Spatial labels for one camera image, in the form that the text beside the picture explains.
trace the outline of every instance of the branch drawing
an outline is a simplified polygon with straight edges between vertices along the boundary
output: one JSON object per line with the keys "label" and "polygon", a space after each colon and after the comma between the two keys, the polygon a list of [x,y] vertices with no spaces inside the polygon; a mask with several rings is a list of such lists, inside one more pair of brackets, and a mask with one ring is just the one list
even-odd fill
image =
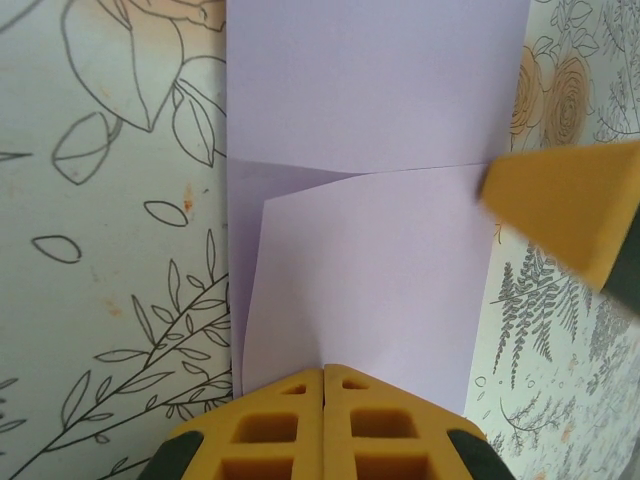
{"label": "branch drawing", "polygon": [[600,15],[604,51],[622,66],[609,84],[609,104],[598,109],[596,142],[630,140],[640,134],[640,14],[634,2],[608,1]]}
{"label": "branch drawing", "polygon": [[502,327],[493,373],[513,337],[511,388],[515,388],[520,357],[529,334],[535,336],[533,350],[549,362],[553,360],[550,337],[554,317],[560,319],[560,325],[571,333],[571,341],[575,341],[581,298],[579,288],[577,280],[562,272],[553,258],[533,244],[527,247],[517,278],[511,262],[505,264],[498,299],[491,302],[502,304]]}
{"label": "branch drawing", "polygon": [[[201,363],[212,358],[212,351],[229,347],[228,274],[215,276],[214,252],[213,234],[209,230],[206,241],[208,278],[201,280],[195,275],[188,275],[190,283],[198,285],[194,287],[195,295],[188,300],[185,299],[186,292],[180,288],[180,270],[176,262],[170,260],[167,282],[173,311],[151,305],[153,316],[150,316],[143,302],[132,295],[134,317],[148,347],[115,348],[95,355],[94,359],[114,366],[135,364],[134,372],[124,381],[116,382],[113,374],[97,379],[92,369],[85,371],[62,403],[60,432],[18,468],[11,479],[23,474],[31,464],[48,453],[87,440],[107,444],[113,430],[158,409],[162,409],[167,418],[177,414],[187,419],[195,415],[195,410],[208,411],[232,398],[231,367],[212,374]],[[201,346],[204,344],[208,345],[206,350]],[[186,379],[189,386],[167,394],[166,389],[170,387],[165,380],[174,375]],[[109,406],[110,400],[121,395],[145,395],[141,401],[144,407],[125,418],[118,418]],[[87,425],[93,428],[87,431]],[[111,473],[102,478],[110,478],[144,461],[129,466],[125,466],[127,460],[118,462]]]}
{"label": "branch drawing", "polygon": [[2,5],[2,18],[0,18],[0,35],[13,27],[20,20],[29,15],[43,0],[30,0],[24,2],[12,2]]}
{"label": "branch drawing", "polygon": [[189,224],[185,213],[171,202],[148,200],[144,202],[143,206],[149,215],[170,227],[186,227]]}
{"label": "branch drawing", "polygon": [[[17,382],[18,382],[18,379],[15,377],[7,378],[6,380],[1,381],[0,391],[4,390],[5,388],[9,388],[10,386],[12,386]],[[0,405],[4,404],[5,402],[6,402],[6,399],[4,397],[0,397]],[[24,418],[20,418],[17,420],[5,420],[5,413],[3,411],[0,411],[0,434],[11,432],[12,430],[15,430],[16,428],[24,425],[26,422],[27,420]],[[0,456],[5,454],[6,452],[0,450]]]}
{"label": "branch drawing", "polygon": [[56,262],[74,264],[82,258],[78,244],[64,235],[44,235],[31,239],[31,244],[43,255]]}
{"label": "branch drawing", "polygon": [[31,153],[18,153],[18,152],[0,152],[0,162],[6,162],[8,160],[17,160],[18,158],[30,157]]}
{"label": "branch drawing", "polygon": [[538,391],[525,407],[516,409],[511,415],[505,412],[502,398],[500,399],[500,411],[512,429],[509,441],[515,456],[522,454],[527,442],[528,448],[537,449],[541,431],[545,428],[557,430],[560,422],[568,420],[573,413],[576,405],[575,396],[566,403],[562,400],[554,403],[552,397],[549,397],[542,409],[538,410],[536,407],[541,393]]}
{"label": "branch drawing", "polygon": [[107,119],[93,112],[74,122],[51,154],[51,162],[60,174],[75,185],[86,183],[98,171],[109,154],[111,144],[120,135],[122,120],[116,117],[109,129]]}

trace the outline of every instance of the line drawing of leaves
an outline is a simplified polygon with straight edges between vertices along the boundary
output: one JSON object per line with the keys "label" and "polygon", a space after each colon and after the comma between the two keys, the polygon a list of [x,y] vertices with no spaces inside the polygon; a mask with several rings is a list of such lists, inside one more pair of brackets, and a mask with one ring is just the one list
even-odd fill
{"label": "line drawing of leaves", "polygon": [[174,322],[173,314],[166,308],[159,307],[158,305],[151,305],[151,310],[156,314],[160,320],[164,323],[171,325]]}
{"label": "line drawing of leaves", "polygon": [[82,258],[82,250],[76,242],[64,235],[43,235],[31,239],[36,249],[56,262],[72,265]]}
{"label": "line drawing of leaves", "polygon": [[89,181],[109,155],[111,144],[120,134],[122,120],[117,119],[109,131],[107,119],[100,112],[75,121],[62,135],[51,153],[54,168],[74,185]]}
{"label": "line drawing of leaves", "polygon": [[224,300],[217,300],[213,298],[209,298],[206,300],[201,300],[197,303],[194,303],[191,306],[192,310],[210,310],[220,305],[224,305],[226,302]]}
{"label": "line drawing of leaves", "polygon": [[189,372],[192,375],[200,375],[200,374],[202,374],[202,375],[206,376],[207,378],[209,378],[209,374],[204,369],[194,365],[193,363],[189,363],[189,362],[186,362],[186,361],[183,360],[182,361],[182,366],[184,367],[184,369],[187,372]]}
{"label": "line drawing of leaves", "polygon": [[115,20],[127,30],[131,30],[129,23],[129,15],[122,0],[98,0],[102,8],[104,8]]}
{"label": "line drawing of leaves", "polygon": [[171,303],[173,304],[173,308],[176,311],[180,311],[180,300],[178,298],[178,294],[180,293],[180,272],[178,271],[178,266],[176,262],[171,259],[169,262],[169,296],[171,297]]}
{"label": "line drawing of leaves", "polygon": [[185,319],[185,323],[187,324],[187,331],[189,333],[193,333],[193,319],[191,315],[187,314],[187,318]]}
{"label": "line drawing of leaves", "polygon": [[211,355],[194,350],[193,348],[178,348],[177,350],[192,360],[209,360],[211,358]]}
{"label": "line drawing of leaves", "polygon": [[103,363],[119,363],[126,362],[127,360],[139,357],[140,355],[149,355],[149,353],[142,350],[129,350],[124,348],[121,350],[110,350],[108,352],[100,353],[93,358]]}
{"label": "line drawing of leaves", "polygon": [[222,317],[209,324],[207,328],[215,328],[218,330],[229,330],[231,328],[231,320],[228,316]]}
{"label": "line drawing of leaves", "polygon": [[184,212],[171,202],[148,200],[143,205],[149,215],[165,225],[186,227],[189,224],[189,219]]}
{"label": "line drawing of leaves", "polygon": [[0,162],[6,162],[7,160],[17,160],[18,158],[31,157],[32,153],[18,153],[18,152],[0,152]]}
{"label": "line drawing of leaves", "polygon": [[147,339],[151,342],[151,345],[155,345],[156,341],[153,338],[153,330],[151,329],[151,323],[149,322],[146,312],[135,295],[131,295],[131,300],[133,301],[133,309],[136,313],[138,323],[140,323],[140,326],[142,327],[142,330],[144,330],[144,334]]}
{"label": "line drawing of leaves", "polygon": [[127,382],[124,384],[117,393],[138,393],[147,388],[153,387],[156,383],[164,380],[169,375],[173,375],[174,372],[161,372],[154,373],[147,377],[140,378],[134,382]]}
{"label": "line drawing of leaves", "polygon": [[204,329],[204,334],[216,345],[220,345],[221,347],[230,347],[229,342],[222,338],[222,335],[215,330],[207,327]]}
{"label": "line drawing of leaves", "polygon": [[26,4],[24,2],[5,2],[2,5],[2,18],[0,18],[0,35],[29,15],[42,1],[31,0]]}
{"label": "line drawing of leaves", "polygon": [[184,405],[178,405],[177,408],[178,408],[178,415],[180,415],[180,418],[183,419],[185,422],[193,418],[193,414]]}
{"label": "line drawing of leaves", "polygon": [[129,457],[124,457],[123,459],[118,460],[115,465],[111,467],[111,474],[113,475],[114,473],[116,473],[120,467],[127,463],[127,460],[129,460]]}
{"label": "line drawing of leaves", "polygon": [[0,390],[10,387],[11,385],[13,385],[14,383],[16,383],[18,381],[17,378],[13,377],[13,378],[7,378],[6,380],[3,380],[2,382],[0,382]]}
{"label": "line drawing of leaves", "polygon": [[202,395],[202,392],[204,392],[204,388],[199,388],[198,390],[193,392],[191,394],[191,396],[189,397],[189,401],[193,402],[196,398],[198,398],[200,395]]}
{"label": "line drawing of leaves", "polygon": [[130,2],[69,0],[61,28],[69,64],[85,90],[125,122],[152,131],[183,62],[174,23]]}
{"label": "line drawing of leaves", "polygon": [[105,443],[109,443],[111,441],[109,440],[109,437],[103,435],[102,433],[97,433],[93,438],[95,439],[96,443],[99,443],[100,445],[104,445]]}
{"label": "line drawing of leaves", "polygon": [[213,167],[216,134],[205,105],[189,93],[181,93],[183,98],[173,112],[173,134],[187,155]]}
{"label": "line drawing of leaves", "polygon": [[571,9],[571,25],[575,28],[582,26],[592,11],[593,8],[587,2],[576,2]]}
{"label": "line drawing of leaves", "polygon": [[91,370],[87,370],[75,383],[67,398],[65,398],[62,404],[62,410],[60,411],[60,419],[62,420],[62,427],[67,428],[69,421],[76,413],[80,402],[84,398],[84,394],[87,393],[89,382],[91,380]]}
{"label": "line drawing of leaves", "polygon": [[102,420],[106,420],[108,418],[113,417],[113,413],[96,413],[94,415],[89,415],[88,417],[84,417],[82,421],[84,422],[101,422]]}
{"label": "line drawing of leaves", "polygon": [[209,278],[214,282],[214,269],[216,268],[216,244],[213,241],[213,232],[211,229],[207,231],[207,270]]}
{"label": "line drawing of leaves", "polygon": [[13,420],[11,422],[3,423],[2,425],[0,425],[0,433],[10,432],[11,430],[18,428],[20,425],[23,425],[26,422],[27,420],[22,418],[20,420]]}
{"label": "line drawing of leaves", "polygon": [[149,410],[151,407],[153,407],[156,404],[157,401],[158,401],[158,395],[154,395],[153,397],[151,397],[147,401],[147,404],[144,406],[145,411]]}
{"label": "line drawing of leaves", "polygon": [[193,285],[196,288],[199,288],[200,290],[204,290],[204,283],[202,283],[200,280],[198,280],[196,277],[194,277],[193,275],[187,275],[187,281]]}
{"label": "line drawing of leaves", "polygon": [[111,375],[109,375],[107,378],[105,378],[102,381],[102,383],[98,387],[98,390],[96,390],[96,403],[100,403],[102,401],[102,399],[104,398],[105,393],[107,393],[107,389],[111,385],[111,380],[112,379],[113,379],[113,377]]}

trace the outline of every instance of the paper sheet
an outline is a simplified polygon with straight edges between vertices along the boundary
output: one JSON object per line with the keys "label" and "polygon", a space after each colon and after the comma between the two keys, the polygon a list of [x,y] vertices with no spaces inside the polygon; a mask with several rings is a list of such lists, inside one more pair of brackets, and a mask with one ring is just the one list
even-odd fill
{"label": "paper sheet", "polygon": [[503,153],[528,0],[234,0],[231,156],[340,172]]}
{"label": "paper sheet", "polygon": [[462,413],[493,222],[483,167],[364,175],[265,204],[243,388],[350,365]]}

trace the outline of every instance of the leaf drawing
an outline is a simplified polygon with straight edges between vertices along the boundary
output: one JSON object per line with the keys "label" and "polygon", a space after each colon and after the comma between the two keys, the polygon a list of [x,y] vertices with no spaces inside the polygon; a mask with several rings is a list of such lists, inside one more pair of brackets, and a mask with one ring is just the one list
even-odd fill
{"label": "leaf drawing", "polygon": [[139,357],[140,355],[149,355],[147,352],[143,352],[142,350],[110,350],[108,352],[100,353],[96,355],[96,360],[104,363],[119,363],[125,362],[127,360],[131,360],[132,358]]}
{"label": "leaf drawing", "polygon": [[211,358],[211,355],[194,350],[193,348],[178,348],[177,350],[192,360],[209,360]]}
{"label": "leaf drawing", "polygon": [[18,428],[20,425],[26,423],[25,419],[13,420],[11,422],[6,422],[0,424],[0,433],[7,433],[13,430],[14,428]]}
{"label": "leaf drawing", "polygon": [[193,363],[189,363],[189,362],[183,361],[182,362],[182,366],[184,367],[184,369],[187,372],[191,373],[192,375],[200,375],[200,374],[202,374],[202,375],[206,376],[207,378],[209,378],[209,374],[204,369],[202,369],[200,367],[197,367]]}
{"label": "leaf drawing", "polygon": [[153,375],[149,375],[140,379],[137,379],[132,382],[127,382],[123,385],[118,393],[138,393],[147,388],[153,387],[156,383],[164,380],[169,375],[173,375],[174,372],[162,372],[162,373],[154,373]]}
{"label": "leaf drawing", "polygon": [[3,2],[2,10],[0,10],[0,35],[29,15],[42,1]]}
{"label": "leaf drawing", "polygon": [[74,122],[60,138],[51,154],[56,170],[75,185],[87,182],[109,154],[111,143],[120,134],[122,120],[109,131],[107,119],[93,112]]}
{"label": "leaf drawing", "polygon": [[182,149],[198,162],[213,166],[226,157],[226,63],[200,56],[185,62],[175,82],[173,131]]}
{"label": "leaf drawing", "polygon": [[198,280],[193,275],[187,275],[187,281],[194,287],[199,288],[200,290],[204,290],[204,283]]}
{"label": "leaf drawing", "polygon": [[96,443],[99,443],[100,445],[104,445],[105,443],[109,443],[111,441],[109,440],[109,437],[101,433],[97,433],[93,438],[95,439]]}
{"label": "leaf drawing", "polygon": [[82,258],[76,242],[64,235],[43,235],[31,239],[31,244],[43,255],[56,262],[74,264]]}
{"label": "leaf drawing", "polygon": [[213,241],[213,232],[211,229],[207,231],[207,271],[211,282],[215,282],[214,271],[216,268],[216,244]]}
{"label": "leaf drawing", "polygon": [[85,422],[101,422],[111,417],[113,417],[113,413],[95,413],[88,417],[83,417],[82,420]]}
{"label": "leaf drawing", "polygon": [[153,218],[170,227],[186,227],[189,223],[184,212],[173,203],[149,200],[144,202],[144,208]]}
{"label": "leaf drawing", "polygon": [[218,332],[216,332],[215,330],[211,329],[210,327],[207,327],[204,329],[204,334],[207,336],[207,338],[209,340],[211,340],[213,343],[215,343],[216,345],[219,345],[221,347],[229,347],[229,342],[227,342],[222,335],[220,335]]}
{"label": "leaf drawing", "polygon": [[149,322],[149,318],[147,317],[144,308],[140,305],[140,301],[136,298],[135,295],[131,295],[131,300],[133,301],[133,309],[135,310],[136,317],[138,318],[138,323],[144,330],[144,334],[146,335],[151,345],[155,345],[156,341],[153,338],[153,330],[151,329],[151,323]]}
{"label": "leaf drawing", "polygon": [[220,305],[224,305],[226,302],[224,300],[217,300],[217,299],[206,299],[206,300],[200,300],[199,302],[194,303],[191,306],[192,310],[209,310],[211,308],[214,307],[218,307]]}
{"label": "leaf drawing", "polygon": [[3,380],[2,382],[0,382],[0,390],[10,387],[11,385],[13,385],[14,383],[16,383],[18,381],[17,378],[7,378],[6,380]]}
{"label": "leaf drawing", "polygon": [[76,384],[73,386],[64,403],[62,404],[62,410],[60,411],[60,419],[62,420],[62,427],[67,428],[73,414],[78,409],[80,402],[84,398],[84,394],[87,393],[87,388],[89,387],[89,381],[91,380],[91,370],[87,370],[84,374],[78,379]]}
{"label": "leaf drawing", "polygon": [[111,385],[111,380],[112,379],[113,379],[113,377],[111,375],[109,375],[107,378],[105,378],[102,381],[102,383],[98,387],[98,390],[96,390],[96,403],[100,403],[102,401],[102,399],[104,398],[105,394],[107,393],[107,389]]}
{"label": "leaf drawing", "polygon": [[130,1],[70,0],[62,32],[73,73],[89,94],[125,122],[152,131],[182,64],[173,22]]}
{"label": "leaf drawing", "polygon": [[158,305],[151,305],[151,310],[156,314],[160,320],[164,323],[171,325],[174,321],[173,314],[166,308],[159,307]]}
{"label": "leaf drawing", "polygon": [[18,158],[30,157],[31,155],[31,153],[0,152],[0,162],[17,160]]}
{"label": "leaf drawing", "polygon": [[127,460],[129,460],[129,457],[124,457],[123,459],[118,460],[113,467],[111,467],[111,474],[113,475],[116,473],[122,466],[124,466],[125,463],[127,463]]}
{"label": "leaf drawing", "polygon": [[180,311],[180,300],[178,294],[180,293],[180,272],[178,271],[178,266],[176,262],[171,260],[169,262],[169,296],[171,297],[171,303],[173,303],[173,308],[175,308],[178,312]]}

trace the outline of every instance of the fern drawing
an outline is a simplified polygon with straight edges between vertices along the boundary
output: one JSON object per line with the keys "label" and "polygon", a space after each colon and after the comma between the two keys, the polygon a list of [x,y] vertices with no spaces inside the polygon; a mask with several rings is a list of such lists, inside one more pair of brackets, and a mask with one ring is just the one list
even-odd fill
{"label": "fern drawing", "polygon": [[575,396],[566,403],[562,400],[554,402],[552,397],[549,397],[544,406],[539,408],[538,401],[541,393],[538,391],[526,406],[516,409],[510,415],[506,413],[502,399],[500,399],[500,411],[512,429],[509,447],[515,456],[520,456],[525,446],[528,449],[537,449],[540,433],[545,428],[558,430],[560,422],[569,420],[576,406]]}
{"label": "fern drawing", "polygon": [[511,388],[515,388],[520,358],[531,335],[533,350],[549,362],[553,361],[550,343],[551,326],[559,320],[574,342],[578,331],[580,303],[591,308],[591,297],[583,293],[581,284],[556,265],[555,260],[533,244],[515,277],[511,262],[504,267],[498,299],[502,303],[502,327],[493,364],[495,374],[507,344],[513,340],[511,352]]}

